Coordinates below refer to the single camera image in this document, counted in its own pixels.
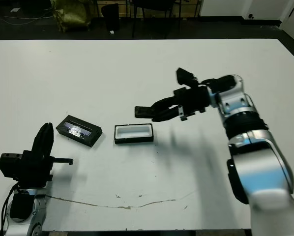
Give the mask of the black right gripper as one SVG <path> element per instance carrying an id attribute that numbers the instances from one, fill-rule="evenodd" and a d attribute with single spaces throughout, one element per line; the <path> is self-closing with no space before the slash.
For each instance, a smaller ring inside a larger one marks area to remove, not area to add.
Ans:
<path id="1" fill-rule="evenodd" d="M 180 88 L 174 91 L 174 96 L 163 98 L 154 104 L 155 110 L 152 122 L 163 122 L 180 117 L 181 121 L 187 120 L 196 111 L 204 113 L 210 106 L 210 96 L 207 87 Z"/>

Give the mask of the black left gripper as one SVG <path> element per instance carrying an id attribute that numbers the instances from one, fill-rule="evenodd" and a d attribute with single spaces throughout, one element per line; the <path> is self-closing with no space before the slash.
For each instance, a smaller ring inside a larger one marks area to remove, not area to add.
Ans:
<path id="1" fill-rule="evenodd" d="M 24 150 L 16 163 L 14 180 L 21 188 L 43 188 L 48 181 L 52 181 L 50 174 L 54 163 L 73 165 L 71 158 L 55 158 L 51 156 L 54 144 L 53 124 L 42 125 L 34 138 L 31 151 Z"/>

